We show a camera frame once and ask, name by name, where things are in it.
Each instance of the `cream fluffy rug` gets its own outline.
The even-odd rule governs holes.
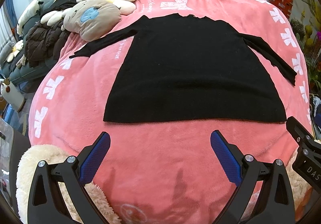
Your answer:
[[[45,160],[47,161],[48,164],[61,163],[65,161],[65,159],[68,156],[69,154],[67,154],[62,149],[54,145],[36,145],[31,147],[21,157],[21,161],[19,163],[19,167],[17,171],[16,196],[17,196],[17,202],[18,202],[19,216],[21,221],[24,224],[28,223],[27,208],[28,208],[29,191],[30,191],[31,182],[32,182],[33,175],[35,173],[38,162],[41,160]],[[296,156],[297,156],[297,151],[293,153],[293,156],[290,162],[288,163],[288,166],[286,167],[286,171],[288,173],[291,187],[292,187],[294,205],[296,210],[296,219],[299,220],[303,216],[304,206],[307,204],[309,200],[309,195],[312,191],[312,188],[300,175],[298,175],[292,169],[292,164],[295,161]],[[59,186],[71,217],[74,220],[82,223],[75,207],[71,202],[71,199],[68,195],[65,184],[60,183]],[[96,207],[99,209],[102,215],[108,220],[108,222],[110,224],[120,224],[119,217],[114,213],[113,209],[109,206],[103,191],[93,183],[87,184],[85,186],[85,189],[89,194],[89,196],[91,197],[91,199],[93,200]],[[257,199],[258,194],[259,193],[257,192],[253,194],[252,197]],[[248,205],[246,211],[244,212],[242,220],[248,218],[248,216],[251,214],[255,205],[255,201],[256,200],[254,200],[252,203]]]

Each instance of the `pink blanket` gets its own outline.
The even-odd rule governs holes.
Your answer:
[[[241,33],[262,37],[298,73],[293,87],[276,67],[256,53],[274,81],[287,116],[295,116],[311,129],[304,57],[289,22],[275,6],[265,0],[137,0],[136,6],[134,13],[123,16],[113,31],[142,15],[179,13],[222,19]],[[32,145],[53,144],[78,154],[106,131],[111,136],[111,147],[94,182],[121,219],[146,224],[212,223],[235,189],[211,148],[212,131],[220,130],[244,154],[266,162],[280,158],[287,164],[296,142],[284,123],[219,119],[103,122],[108,94],[131,41],[128,38],[115,43],[90,58],[69,59],[85,44],[72,33],[60,60],[34,97],[29,116],[30,141]]]

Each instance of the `silver bolt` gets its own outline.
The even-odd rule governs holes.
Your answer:
[[[246,156],[245,156],[245,159],[246,159],[247,161],[253,161],[253,160],[254,160],[254,158],[253,158],[252,155],[246,155]]]
[[[39,167],[43,167],[45,165],[45,161],[40,161],[39,163],[38,163],[38,166]]]
[[[283,161],[281,161],[280,159],[277,159],[276,160],[276,164],[279,165],[279,166],[282,166],[283,165]]]
[[[76,160],[75,156],[70,156],[70,157],[68,157],[67,162],[73,163],[75,160]]]

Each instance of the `black sweater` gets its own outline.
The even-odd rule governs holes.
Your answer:
[[[209,118],[286,121],[270,75],[249,48],[291,84],[296,72],[261,38],[222,20],[172,14],[87,43],[74,56],[135,35],[109,94],[104,121],[134,123]]]

